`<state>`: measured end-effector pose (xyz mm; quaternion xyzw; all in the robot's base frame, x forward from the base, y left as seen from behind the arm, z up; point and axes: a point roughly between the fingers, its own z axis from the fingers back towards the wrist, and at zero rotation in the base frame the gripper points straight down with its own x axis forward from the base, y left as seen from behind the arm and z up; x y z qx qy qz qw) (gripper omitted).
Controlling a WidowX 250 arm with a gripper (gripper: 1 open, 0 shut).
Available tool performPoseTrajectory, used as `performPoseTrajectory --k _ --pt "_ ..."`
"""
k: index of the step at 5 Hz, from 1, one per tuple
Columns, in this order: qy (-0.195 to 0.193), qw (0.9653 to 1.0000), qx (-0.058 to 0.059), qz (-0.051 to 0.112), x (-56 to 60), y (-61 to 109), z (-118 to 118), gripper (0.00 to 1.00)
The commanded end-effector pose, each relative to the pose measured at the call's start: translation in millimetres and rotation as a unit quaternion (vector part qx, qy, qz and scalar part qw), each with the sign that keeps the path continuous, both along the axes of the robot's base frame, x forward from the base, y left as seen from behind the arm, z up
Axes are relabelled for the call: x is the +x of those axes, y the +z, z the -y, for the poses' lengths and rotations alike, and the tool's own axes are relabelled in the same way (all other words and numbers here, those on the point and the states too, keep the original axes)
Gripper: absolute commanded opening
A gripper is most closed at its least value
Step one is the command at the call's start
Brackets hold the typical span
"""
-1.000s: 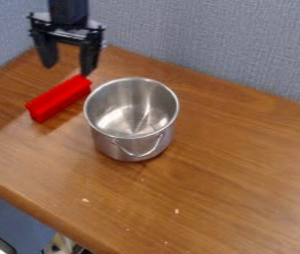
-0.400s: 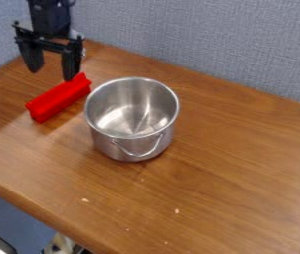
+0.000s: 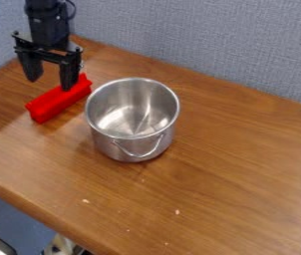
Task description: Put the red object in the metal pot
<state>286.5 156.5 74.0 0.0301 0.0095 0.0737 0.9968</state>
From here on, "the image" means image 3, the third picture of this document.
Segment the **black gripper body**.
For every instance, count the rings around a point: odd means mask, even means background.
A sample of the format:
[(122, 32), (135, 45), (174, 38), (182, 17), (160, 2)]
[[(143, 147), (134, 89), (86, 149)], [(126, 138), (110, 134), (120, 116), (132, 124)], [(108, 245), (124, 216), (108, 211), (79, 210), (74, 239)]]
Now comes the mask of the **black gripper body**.
[(70, 42), (70, 21), (76, 16), (75, 4), (25, 4), (24, 11), (29, 22), (31, 38), (19, 32), (12, 34), (16, 40), (16, 54), (24, 67), (41, 64), (40, 52), (56, 50), (65, 52), (67, 58), (79, 58), (82, 48)]

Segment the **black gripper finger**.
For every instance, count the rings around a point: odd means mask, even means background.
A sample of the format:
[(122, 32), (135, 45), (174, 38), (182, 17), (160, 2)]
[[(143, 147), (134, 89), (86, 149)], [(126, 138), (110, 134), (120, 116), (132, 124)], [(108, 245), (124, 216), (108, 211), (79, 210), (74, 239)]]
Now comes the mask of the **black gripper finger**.
[(25, 77), (29, 82), (36, 82), (43, 75), (41, 57), (32, 52), (16, 51)]
[(78, 83), (82, 68), (82, 54), (74, 53), (64, 57), (60, 62), (61, 89), (68, 91)]

